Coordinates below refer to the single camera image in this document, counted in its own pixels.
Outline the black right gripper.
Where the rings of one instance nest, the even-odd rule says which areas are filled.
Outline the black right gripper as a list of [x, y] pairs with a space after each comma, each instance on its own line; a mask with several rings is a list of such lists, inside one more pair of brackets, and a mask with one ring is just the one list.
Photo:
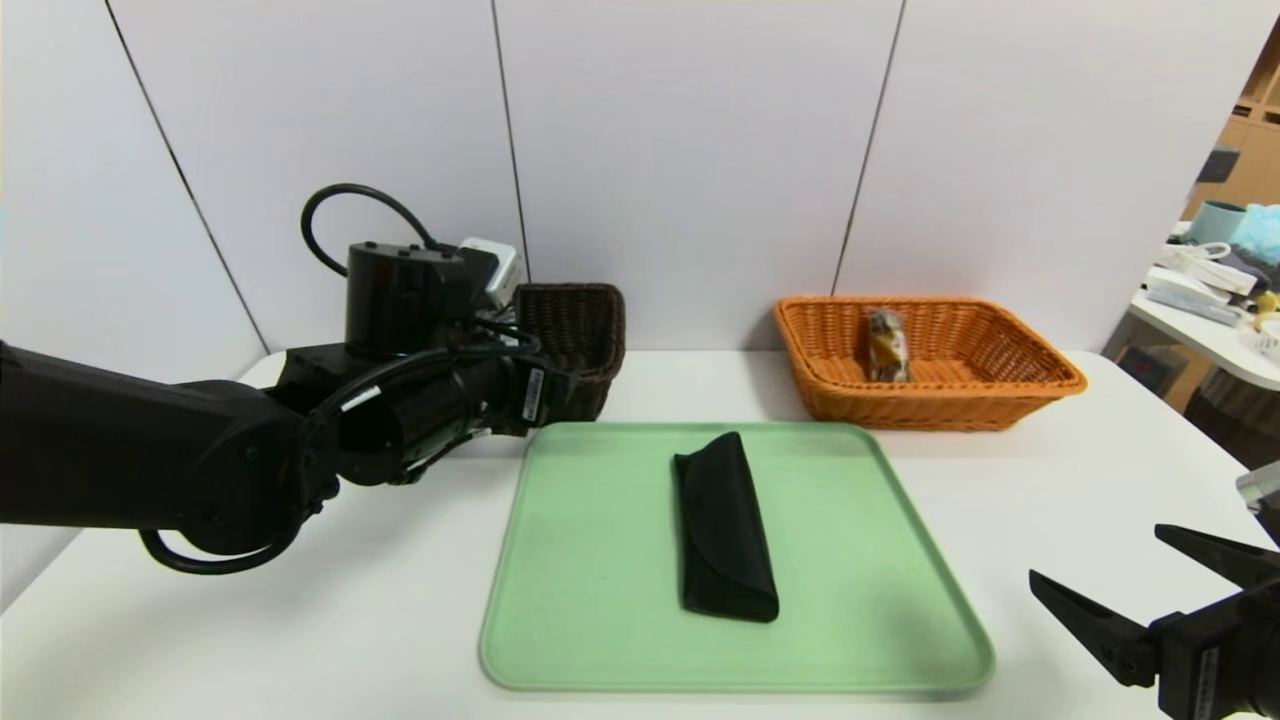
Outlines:
[[1151, 630], [1039, 571], [1033, 596], [1124, 687], [1151, 688], [1171, 719], [1279, 717], [1279, 552], [1171, 524], [1155, 537], [1243, 589]]

